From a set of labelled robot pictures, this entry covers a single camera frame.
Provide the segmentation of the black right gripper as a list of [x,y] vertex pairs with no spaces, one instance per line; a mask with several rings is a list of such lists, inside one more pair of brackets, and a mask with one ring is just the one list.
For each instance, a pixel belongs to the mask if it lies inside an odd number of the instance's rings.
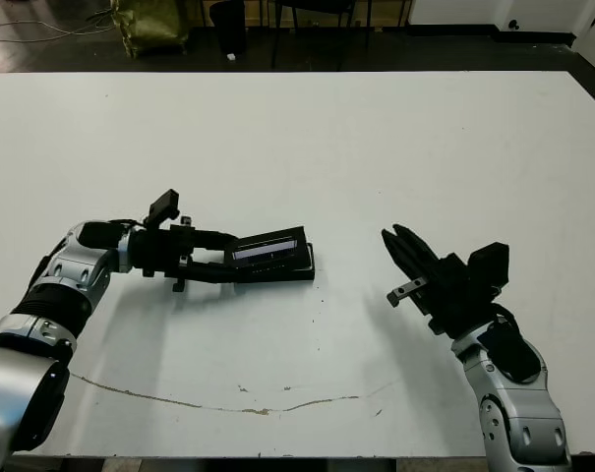
[[409,298],[427,316],[435,335],[458,339],[466,332],[496,319],[492,289],[477,285],[469,267],[455,254],[439,259],[429,245],[410,228],[394,224],[381,231],[395,265],[409,278],[387,294],[396,307]]

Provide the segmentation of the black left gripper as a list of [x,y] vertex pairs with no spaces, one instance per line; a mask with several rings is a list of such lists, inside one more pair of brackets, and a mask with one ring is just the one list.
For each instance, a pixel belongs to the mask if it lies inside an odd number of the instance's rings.
[[175,280],[172,289],[184,290],[186,280],[204,283],[232,283],[238,279],[234,267],[215,263],[191,263],[195,248],[224,251],[236,240],[229,233],[209,230],[194,231],[192,218],[183,215],[178,224],[161,229],[164,218],[149,218],[143,228],[131,238],[131,262],[144,277],[162,272]]

